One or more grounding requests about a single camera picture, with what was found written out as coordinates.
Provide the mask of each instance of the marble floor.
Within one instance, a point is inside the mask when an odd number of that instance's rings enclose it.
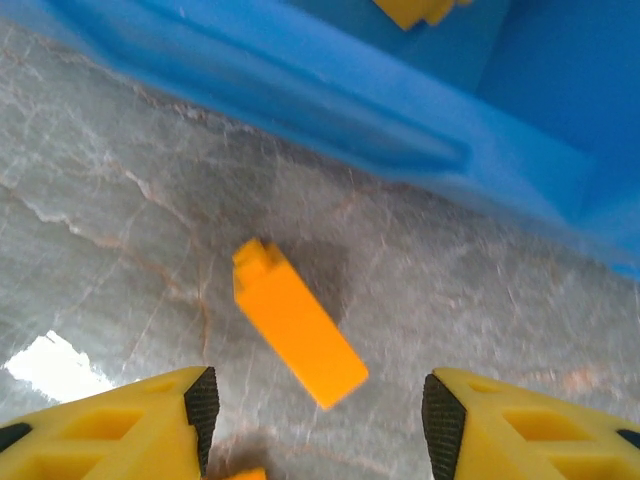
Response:
[[[236,308],[277,242],[369,381],[316,408]],[[640,420],[638,288],[429,193],[151,91],[0,21],[0,422],[217,368],[212,478],[428,478],[440,365]]]

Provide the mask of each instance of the blue plastic bin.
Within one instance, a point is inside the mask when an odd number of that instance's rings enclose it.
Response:
[[[640,278],[640,2],[1,0],[121,72]]]

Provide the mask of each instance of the yellow plastic part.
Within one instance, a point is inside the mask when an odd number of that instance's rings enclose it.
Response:
[[[267,480],[267,474],[263,468],[256,468],[248,472],[242,472],[234,475],[227,480]]]
[[[438,25],[453,7],[469,5],[472,0],[374,0],[402,29],[408,30],[421,20]]]
[[[253,239],[233,263],[236,303],[323,409],[367,379],[365,364],[276,245]]]
[[[640,445],[618,433],[640,425],[466,371],[427,377],[423,420],[436,480],[640,479]]]
[[[32,413],[0,430],[0,478],[196,480],[203,473],[198,447],[208,452],[217,412],[213,369],[192,367]],[[198,424],[201,414],[207,425]],[[31,430],[7,442],[6,433],[24,424]]]

